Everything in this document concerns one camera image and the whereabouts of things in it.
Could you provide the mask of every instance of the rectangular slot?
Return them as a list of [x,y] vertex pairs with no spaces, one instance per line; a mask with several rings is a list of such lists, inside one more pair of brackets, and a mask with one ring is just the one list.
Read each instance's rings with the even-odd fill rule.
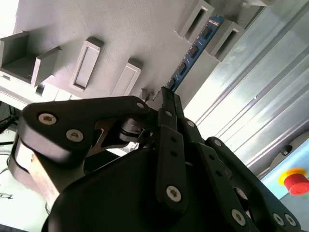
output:
[[187,65],[183,62],[183,63],[179,66],[179,69],[178,69],[179,74],[180,74],[180,75],[183,75],[184,72],[186,71],[186,69],[187,69]]
[[189,51],[190,57],[194,58],[196,56],[197,52],[198,52],[198,47],[195,46],[195,45],[192,45],[192,47],[191,47],[191,49]]
[[103,42],[96,38],[88,38],[84,42],[71,80],[72,88],[79,91],[86,89],[102,46]]
[[222,46],[219,48],[218,52],[216,53],[215,57],[217,59],[227,49],[228,45],[230,44],[230,42],[232,42],[232,40],[236,37],[236,35],[237,35],[237,32],[232,30],[231,33],[229,34],[229,36],[227,37],[227,39],[222,44]]
[[197,28],[198,24],[200,23],[201,19],[205,16],[205,14],[206,14],[206,11],[204,9],[200,9],[200,11],[198,12],[197,16],[195,17],[193,23],[189,27],[189,30],[187,31],[187,33],[184,36],[187,40],[190,39],[194,30]]
[[38,94],[39,96],[42,96],[43,91],[44,91],[45,85],[44,84],[39,84],[35,90],[35,93]]
[[120,78],[118,79],[111,97],[128,96],[130,94],[141,73],[141,69],[138,66],[141,67],[141,63],[129,59],[120,75]]
[[11,79],[10,79],[8,76],[6,76],[6,75],[2,75],[1,77],[4,78],[4,79],[6,79],[6,80],[8,80],[8,81],[11,80]]

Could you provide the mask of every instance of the gray 3d-printed holder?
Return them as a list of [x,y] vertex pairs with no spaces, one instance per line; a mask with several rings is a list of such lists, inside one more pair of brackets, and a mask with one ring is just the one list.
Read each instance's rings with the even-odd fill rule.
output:
[[218,61],[222,61],[243,33],[244,29],[241,26],[225,19],[206,46],[205,51]]
[[129,95],[141,73],[141,67],[142,63],[130,58],[118,79],[111,97]]
[[276,0],[245,0],[244,4],[248,6],[271,6]]
[[0,71],[35,87],[53,74],[60,49],[35,57],[27,52],[28,38],[22,32],[0,39]]
[[206,25],[213,10],[214,8],[204,0],[195,0],[181,17],[176,30],[177,34],[192,44]]
[[103,45],[104,43],[102,41],[94,37],[90,37],[84,41],[70,82],[71,88],[81,92],[87,88],[91,73]]

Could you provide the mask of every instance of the electronic component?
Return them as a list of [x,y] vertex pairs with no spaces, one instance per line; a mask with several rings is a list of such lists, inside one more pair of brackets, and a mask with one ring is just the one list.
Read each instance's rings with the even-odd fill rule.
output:
[[179,69],[178,69],[178,71],[179,71],[179,74],[180,75],[183,75],[183,73],[184,73],[184,71],[187,69],[187,66],[186,66],[186,64],[183,62],[180,66],[179,66]]
[[178,66],[177,70],[174,72],[171,79],[173,79],[174,84],[171,86],[169,83],[166,84],[166,88],[171,89],[173,92],[176,91],[180,83],[187,76],[190,69],[193,67],[205,47],[209,44],[210,40],[223,23],[224,18],[219,15],[213,15],[209,18],[207,24],[204,26],[203,30],[200,31],[199,35],[192,43],[190,50],[187,52],[183,58],[181,64]]
[[195,45],[192,45],[192,47],[189,51],[190,57],[194,58],[196,56],[197,52],[198,52],[198,47],[195,46]]
[[205,27],[202,31],[201,36],[202,36],[203,39],[207,39],[207,37],[209,36],[210,33],[211,33],[211,28]]

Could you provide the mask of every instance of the white surface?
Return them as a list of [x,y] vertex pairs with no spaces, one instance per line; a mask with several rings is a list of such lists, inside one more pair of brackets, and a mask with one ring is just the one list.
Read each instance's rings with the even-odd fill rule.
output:
[[[13,141],[15,132],[0,134],[0,142]],[[0,153],[10,154],[12,145],[0,146]],[[0,171],[5,169],[8,156],[0,155]],[[16,181],[9,171],[0,174],[0,193],[11,194],[12,199],[0,198],[0,224],[25,230],[41,231],[47,218],[45,200],[36,192]]]

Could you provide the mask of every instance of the cable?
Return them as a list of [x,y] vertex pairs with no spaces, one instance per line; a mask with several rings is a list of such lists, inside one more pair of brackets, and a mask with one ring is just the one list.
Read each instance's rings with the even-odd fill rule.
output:
[[49,211],[49,209],[47,208],[47,202],[45,203],[45,210],[46,210],[47,214],[49,215],[49,214],[50,214],[50,211]]
[[1,153],[0,156],[8,156],[7,160],[6,160],[6,166],[7,168],[3,169],[0,174],[4,173],[5,171],[9,170],[9,161],[10,161],[10,155],[9,154],[4,154],[4,153]]
[[10,142],[0,142],[0,146],[12,145],[12,144],[14,144],[14,141],[10,141]]

